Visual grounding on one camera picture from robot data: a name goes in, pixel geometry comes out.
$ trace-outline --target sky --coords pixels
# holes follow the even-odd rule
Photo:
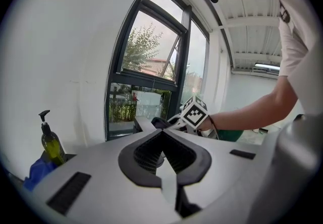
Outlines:
[[[182,9],[180,9],[174,2],[171,0],[151,0],[155,4],[162,7],[165,11],[171,14],[179,22],[182,21]],[[136,20],[133,24],[133,28],[148,27],[151,22],[155,26],[155,34],[163,32],[161,39],[159,40],[159,46],[156,49],[159,49],[158,54],[155,56],[156,59],[166,60],[169,52],[173,46],[173,43],[176,39],[176,33],[170,30],[168,27],[155,20],[154,18],[148,16],[143,12],[139,12]],[[191,38],[190,38],[190,47],[188,54],[188,64],[189,71],[196,72],[200,77],[203,76],[204,70],[204,59],[205,59],[205,46],[206,38],[199,30],[199,28],[192,22],[191,25]]]

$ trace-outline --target black window frame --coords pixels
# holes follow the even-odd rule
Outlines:
[[[172,15],[170,15],[163,8],[152,2],[151,0],[135,0],[132,7],[130,8],[121,30],[119,32],[118,39],[116,41],[111,66],[109,68],[109,77],[106,85],[106,96],[105,96],[105,139],[108,141],[109,138],[109,106],[110,106],[110,89],[112,83],[122,83],[128,85],[136,85],[147,88],[161,89],[171,91],[171,99],[168,109],[167,118],[179,113],[179,107],[181,104],[181,97],[183,93],[184,81],[186,76],[186,67],[190,46],[190,35],[191,35],[191,22],[192,20],[204,34],[207,42],[209,42],[209,33],[204,28],[200,20],[192,12],[191,5],[187,5],[182,0],[171,0],[177,6],[183,10],[182,22],[178,22]],[[128,38],[137,17],[138,12],[141,11],[154,19],[158,20],[172,31],[179,35],[179,49],[178,56],[176,59],[175,69],[176,79],[171,81],[162,77],[149,75],[146,73],[133,71],[129,69],[122,69],[122,62],[124,53],[126,50]],[[207,62],[208,51],[205,55],[205,62]]]

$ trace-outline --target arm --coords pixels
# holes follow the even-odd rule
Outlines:
[[[212,115],[219,130],[252,130],[274,124],[284,119],[297,102],[297,96],[287,80],[280,76],[272,93],[256,102],[231,112]],[[201,130],[211,129],[211,122],[206,119]]]

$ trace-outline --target soap bottle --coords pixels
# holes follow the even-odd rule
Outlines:
[[[45,115],[49,112],[50,110],[45,110],[39,114],[42,120],[41,129],[43,133],[41,143],[50,160],[59,166],[66,161],[66,155],[58,136],[50,130],[48,123],[45,122]]]

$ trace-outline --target fluorescent light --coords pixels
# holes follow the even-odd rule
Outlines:
[[[281,69],[279,66],[275,66],[275,65],[255,64],[255,66],[260,67],[260,68],[267,68],[267,69],[277,70],[277,71],[279,71]]]

